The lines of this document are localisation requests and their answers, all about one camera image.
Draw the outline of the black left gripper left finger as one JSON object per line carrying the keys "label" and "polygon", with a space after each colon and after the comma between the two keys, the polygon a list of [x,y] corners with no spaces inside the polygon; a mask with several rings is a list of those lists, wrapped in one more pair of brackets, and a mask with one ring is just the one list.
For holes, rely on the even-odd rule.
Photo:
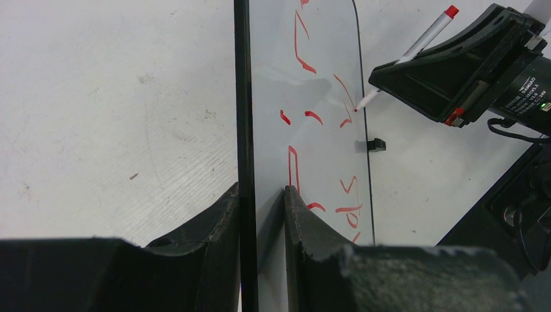
{"label": "black left gripper left finger", "polygon": [[139,247],[119,238],[1,241],[2,311],[236,311],[239,199]]}

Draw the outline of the white marker pen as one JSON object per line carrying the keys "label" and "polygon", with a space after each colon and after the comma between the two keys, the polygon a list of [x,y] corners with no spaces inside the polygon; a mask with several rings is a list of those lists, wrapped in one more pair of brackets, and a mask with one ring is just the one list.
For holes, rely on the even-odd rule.
{"label": "white marker pen", "polygon": [[[416,39],[416,41],[410,46],[407,51],[391,65],[403,64],[412,61],[417,57],[427,46],[434,41],[434,39],[455,19],[460,10],[450,5],[423,33]],[[379,93],[380,88],[373,87],[367,95],[365,95],[357,106],[354,108],[354,112],[358,112],[365,108]]]}

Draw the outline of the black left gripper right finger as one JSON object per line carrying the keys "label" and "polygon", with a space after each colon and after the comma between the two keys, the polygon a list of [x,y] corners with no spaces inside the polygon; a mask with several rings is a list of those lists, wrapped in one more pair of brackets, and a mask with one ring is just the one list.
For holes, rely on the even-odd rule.
{"label": "black left gripper right finger", "polygon": [[290,311],[528,311],[512,268],[483,248],[358,246],[284,191]]}

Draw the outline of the white whiteboard with black frame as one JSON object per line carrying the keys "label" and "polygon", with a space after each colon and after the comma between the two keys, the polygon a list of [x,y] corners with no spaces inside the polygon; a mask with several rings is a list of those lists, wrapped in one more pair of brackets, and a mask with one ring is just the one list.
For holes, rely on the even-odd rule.
{"label": "white whiteboard with black frame", "polygon": [[354,1],[235,1],[242,307],[288,311],[286,186],[361,246],[375,243]]}

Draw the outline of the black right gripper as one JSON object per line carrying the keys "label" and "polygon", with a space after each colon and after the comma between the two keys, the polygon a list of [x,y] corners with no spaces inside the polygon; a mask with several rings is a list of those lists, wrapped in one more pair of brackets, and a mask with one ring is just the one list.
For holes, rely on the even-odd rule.
{"label": "black right gripper", "polygon": [[463,127],[491,111],[491,126],[547,126],[544,25],[491,4],[466,29],[410,62],[372,70],[368,79],[429,119]]}

